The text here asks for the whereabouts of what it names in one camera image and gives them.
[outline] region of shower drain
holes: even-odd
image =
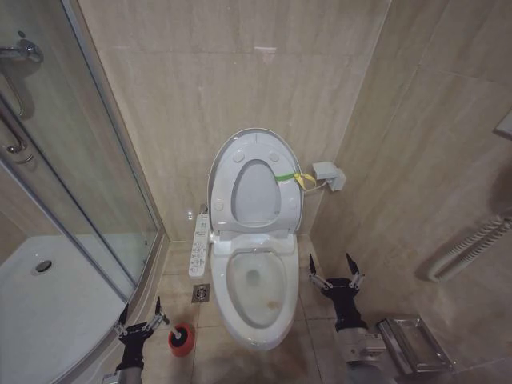
[[[38,274],[42,274],[43,272],[46,272],[48,271],[49,268],[51,268],[52,266],[52,262],[50,260],[44,260],[42,262],[39,262],[36,266],[35,266],[35,271],[38,273]]]
[[[194,286],[192,302],[208,302],[210,300],[210,284],[198,284]]]

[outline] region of robotic claw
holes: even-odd
[[[325,280],[317,275],[310,254],[310,280],[324,296],[332,300],[337,317],[336,343],[345,362],[350,366],[356,366],[359,363],[378,361],[378,356],[386,350],[386,345],[380,334],[368,332],[368,325],[361,319],[354,298],[361,289],[365,275],[359,272],[358,265],[348,254],[346,260],[352,279]]]
[[[144,342],[151,337],[154,330],[164,322],[169,325],[170,321],[163,313],[160,297],[157,299],[154,309],[154,316],[150,322],[140,322],[132,326],[124,327],[128,317],[128,305],[119,316],[118,322],[114,325],[114,331],[120,342],[125,346],[121,363],[116,371],[103,378],[102,384],[142,384],[141,373],[144,369],[142,350]]]

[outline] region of toilet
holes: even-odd
[[[216,301],[233,338],[251,349],[275,348],[294,320],[302,191],[276,177],[300,172],[291,148],[262,128],[233,135],[210,170]]]

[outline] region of bidet control panel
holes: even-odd
[[[205,274],[210,237],[210,219],[208,214],[199,214],[195,220],[194,242],[190,254],[189,276],[202,278]]]

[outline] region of toilet lid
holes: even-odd
[[[221,232],[296,231],[302,216],[302,191],[293,179],[300,173],[291,148],[262,128],[232,136],[214,160],[208,181],[210,224]]]

